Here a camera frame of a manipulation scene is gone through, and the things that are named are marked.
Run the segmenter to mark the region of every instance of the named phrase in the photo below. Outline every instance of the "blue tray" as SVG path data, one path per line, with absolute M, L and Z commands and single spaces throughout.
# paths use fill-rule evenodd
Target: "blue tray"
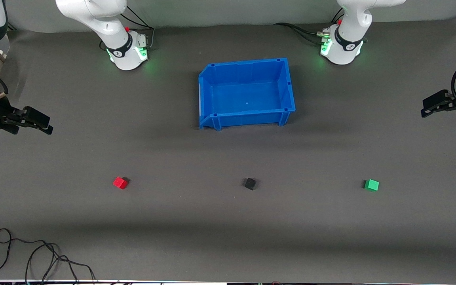
M 199 128 L 278 123 L 295 100 L 288 59 L 211 63 L 199 74 Z

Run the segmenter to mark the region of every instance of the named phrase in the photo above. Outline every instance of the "cable connector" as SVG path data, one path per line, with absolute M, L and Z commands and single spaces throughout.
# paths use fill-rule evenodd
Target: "cable connector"
M 327 31 L 318 31 L 316 32 L 316 36 L 319 36 L 320 38 L 330 38 L 330 33 Z

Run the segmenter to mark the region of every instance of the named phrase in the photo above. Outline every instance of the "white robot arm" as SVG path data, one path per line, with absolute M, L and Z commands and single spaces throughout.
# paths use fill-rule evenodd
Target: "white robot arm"
M 406 0 L 337 0 L 344 9 L 342 23 L 323 30 L 331 38 L 324 39 L 321 55 L 337 65 L 347 65 L 360 54 L 363 37 L 372 23 L 371 8 L 392 7 Z
M 147 60 L 145 35 L 127 31 L 115 18 L 125 11 L 126 0 L 56 0 L 56 5 L 63 15 L 98 34 L 107 46 L 110 59 L 121 70 L 135 69 Z

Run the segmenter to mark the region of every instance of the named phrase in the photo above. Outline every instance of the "gray table surface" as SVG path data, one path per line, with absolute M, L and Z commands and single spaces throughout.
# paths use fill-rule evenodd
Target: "gray table surface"
M 286 27 L 163 28 L 123 72 L 92 32 L 14 34 L 13 103 L 55 129 L 0 132 L 0 228 L 58 243 L 99 279 L 456 283 L 456 112 L 420 117 L 456 69 L 456 18 L 367 38 L 336 66 Z M 285 127 L 198 129 L 205 65 L 276 57 L 297 106 Z M 23 278 L 33 248 L 15 244 L 0 278 Z

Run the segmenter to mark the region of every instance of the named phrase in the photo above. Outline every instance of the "gray wall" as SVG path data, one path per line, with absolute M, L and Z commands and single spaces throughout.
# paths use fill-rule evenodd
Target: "gray wall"
M 324 23 L 339 9 L 335 0 L 128 0 L 128 5 L 154 27 Z M 65 18 L 54 0 L 7 0 L 7 6 L 9 20 L 18 29 L 88 30 Z M 374 9 L 372 13 L 378 22 L 447 19 L 456 16 L 456 0 L 407 0 L 401 6 Z M 134 27 L 124 19 L 122 22 Z

